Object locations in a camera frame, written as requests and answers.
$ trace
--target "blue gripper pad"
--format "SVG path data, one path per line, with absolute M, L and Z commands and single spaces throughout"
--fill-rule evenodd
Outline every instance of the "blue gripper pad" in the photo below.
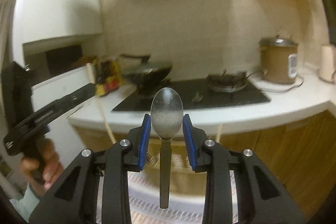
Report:
M 195 171 L 195 168 L 197 167 L 196 149 L 192 137 L 193 125 L 191 124 L 191 120 L 188 114 L 184 115 L 183 117 L 182 128 L 183 128 L 185 146 L 188 153 L 189 164 L 192 167 L 193 171 Z
M 147 160 L 147 150 L 149 143 L 149 136 L 151 134 L 151 116 L 145 114 L 142 122 L 142 126 L 139 130 L 141 134 L 141 142 L 139 145 L 139 157 L 138 157 L 138 168 L 142 171 Z

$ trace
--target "metal spoon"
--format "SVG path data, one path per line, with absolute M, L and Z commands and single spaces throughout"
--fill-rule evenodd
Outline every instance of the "metal spoon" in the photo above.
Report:
M 171 148 L 174 135 L 180 130 L 183 120 L 183 105 L 178 93 L 163 88 L 155 95 L 151 106 L 152 126 L 161 139 L 160 149 L 160 208 L 169 204 Z

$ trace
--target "metal screw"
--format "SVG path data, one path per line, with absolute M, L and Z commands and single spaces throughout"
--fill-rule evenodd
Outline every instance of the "metal screw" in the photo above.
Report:
M 127 147 L 127 146 L 129 146 L 131 144 L 131 142 L 129 140 L 127 140 L 127 139 L 123 139 L 123 140 L 120 141 L 119 144 L 121 146 Z
M 206 140 L 204 143 L 205 143 L 206 146 L 209 146 L 209 147 L 215 145 L 215 142 L 213 140 Z
M 82 150 L 82 156 L 83 157 L 88 157 L 91 155 L 91 150 L 90 149 L 84 149 Z
M 246 157 L 250 157 L 253 155 L 253 151 L 250 149 L 245 149 L 243 153 Z

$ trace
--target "power cord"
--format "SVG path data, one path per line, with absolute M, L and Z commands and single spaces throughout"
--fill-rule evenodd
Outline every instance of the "power cord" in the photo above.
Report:
M 256 71 L 250 73 L 246 78 L 249 78 L 251 75 L 254 75 L 254 74 L 259 73 L 259 72 L 264 73 L 264 71 L 263 71 L 262 69 L 260 69 L 260 70 L 256 70 Z M 288 91 L 290 91 L 290 90 L 293 90 L 293 89 L 296 89 L 296 88 L 302 86 L 303 83 L 305 82 L 305 78 L 304 78 L 302 75 L 299 75 L 299 74 L 298 74 L 297 77 L 301 79 L 301 83 L 298 84 L 298 85 L 294 85 L 294 86 L 292 86 L 292 87 L 290 87 L 290 88 L 288 88 L 288 89 L 285 89 L 285 90 L 259 89 L 259 90 L 261 90 L 261 91 L 265 91 L 265 92 L 271 92 L 271 93 L 285 93 L 285 92 L 288 92 Z

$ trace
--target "wooden stick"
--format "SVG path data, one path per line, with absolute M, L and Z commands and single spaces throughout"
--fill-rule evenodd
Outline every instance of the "wooden stick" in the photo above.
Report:
M 87 73 L 88 73 L 88 75 L 89 75 L 90 82 L 91 82 L 92 84 L 94 84 L 94 83 L 95 83 L 95 78 L 94 78 L 94 76 L 93 76 L 93 71 L 92 71 L 92 66 L 91 66 L 91 64 L 90 64 L 90 63 L 87 63 L 87 64 L 86 64 L 86 68 L 87 68 Z M 101 117 L 103 118 L 104 125 L 105 125 L 105 128 L 106 128 L 106 130 L 107 130 L 107 133 L 108 133 L 108 135 L 109 135 L 109 137 L 110 137 L 110 140 L 111 140 L 112 144 L 115 144 L 117 141 L 116 141 L 116 138 L 114 137 L 114 135 L 113 135 L 113 133 L 112 133 L 112 130 L 111 130 L 109 124 L 108 124 L 107 121 L 106 121 L 106 118 L 105 118 L 105 114 L 104 114 L 103 108 L 101 107 L 101 104 L 100 104 L 100 102 L 99 102 L 99 100 L 97 99 L 96 96 L 94 96 L 94 99 L 95 99 L 95 101 L 96 101 L 96 104 L 97 104 L 98 110 L 99 110 L 99 112 L 100 112 L 100 115 L 101 115 Z
M 223 129 L 223 124 L 221 123 L 217 128 L 217 134 L 216 134 L 216 139 L 215 139 L 215 142 L 217 143 L 221 141 L 222 129 Z

